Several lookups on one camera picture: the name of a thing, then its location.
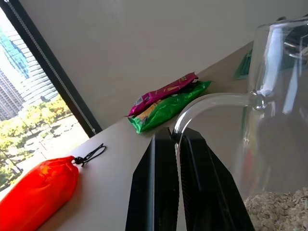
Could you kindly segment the oatmeal flakes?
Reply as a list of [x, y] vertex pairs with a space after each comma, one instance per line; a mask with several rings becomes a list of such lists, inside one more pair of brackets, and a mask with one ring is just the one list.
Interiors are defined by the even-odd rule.
[[264, 192], [244, 201], [255, 231], [308, 231], [308, 188]]

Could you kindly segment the green snack packet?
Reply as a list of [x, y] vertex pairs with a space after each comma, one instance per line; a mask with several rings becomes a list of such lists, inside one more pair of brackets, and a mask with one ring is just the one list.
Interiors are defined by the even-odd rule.
[[138, 134], [152, 130], [175, 117], [189, 103], [198, 98], [211, 83], [211, 81], [193, 82], [178, 92], [154, 102], [139, 115], [129, 116], [128, 120]]

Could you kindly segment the green flat object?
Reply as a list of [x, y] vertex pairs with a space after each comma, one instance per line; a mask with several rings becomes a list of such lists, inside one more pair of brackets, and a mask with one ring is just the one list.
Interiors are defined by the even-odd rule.
[[251, 49], [242, 59], [238, 68], [236, 69], [233, 78], [235, 80], [246, 79], [249, 74], [251, 58], [252, 58], [253, 49]]

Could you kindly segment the magenta snack packet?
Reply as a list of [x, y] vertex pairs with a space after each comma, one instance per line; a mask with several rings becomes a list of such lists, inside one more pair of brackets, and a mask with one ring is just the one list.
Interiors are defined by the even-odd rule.
[[195, 72], [188, 73], [160, 89], [150, 91], [142, 95], [136, 100], [128, 116], [139, 115], [148, 107], [150, 107], [154, 102], [180, 91], [187, 85], [191, 84], [195, 79], [198, 79], [198, 76], [195, 74]]

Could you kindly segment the black window frame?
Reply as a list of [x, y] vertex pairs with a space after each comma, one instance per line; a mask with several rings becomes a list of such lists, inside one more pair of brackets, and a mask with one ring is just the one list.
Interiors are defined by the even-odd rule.
[[91, 138], [102, 131], [90, 109], [56, 59], [19, 0], [0, 0], [0, 8], [30, 49], [48, 78]]

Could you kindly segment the orange drawstring pouch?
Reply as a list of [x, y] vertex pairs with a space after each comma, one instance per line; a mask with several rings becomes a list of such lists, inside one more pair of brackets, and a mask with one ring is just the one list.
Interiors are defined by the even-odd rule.
[[36, 231], [72, 198], [79, 177], [77, 166], [106, 149], [101, 144], [85, 157], [45, 160], [32, 168], [0, 201], [0, 231]]

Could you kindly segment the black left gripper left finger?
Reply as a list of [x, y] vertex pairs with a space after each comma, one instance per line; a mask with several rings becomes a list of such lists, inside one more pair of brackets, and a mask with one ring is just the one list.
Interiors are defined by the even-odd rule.
[[175, 141], [162, 128], [133, 173], [125, 231], [176, 231], [178, 207]]

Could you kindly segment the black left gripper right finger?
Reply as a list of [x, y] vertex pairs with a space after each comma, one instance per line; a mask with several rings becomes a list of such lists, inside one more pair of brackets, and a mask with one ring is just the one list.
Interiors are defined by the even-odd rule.
[[255, 231], [231, 173], [190, 128], [180, 143], [180, 174], [187, 231]]

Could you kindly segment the clear glass mug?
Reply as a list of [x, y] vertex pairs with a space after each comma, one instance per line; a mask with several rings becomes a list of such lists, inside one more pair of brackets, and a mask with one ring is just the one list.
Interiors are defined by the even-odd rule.
[[242, 143], [232, 176], [243, 202], [264, 192], [308, 188], [308, 15], [257, 29], [247, 93], [209, 94], [180, 114], [183, 137], [198, 114], [240, 106]]

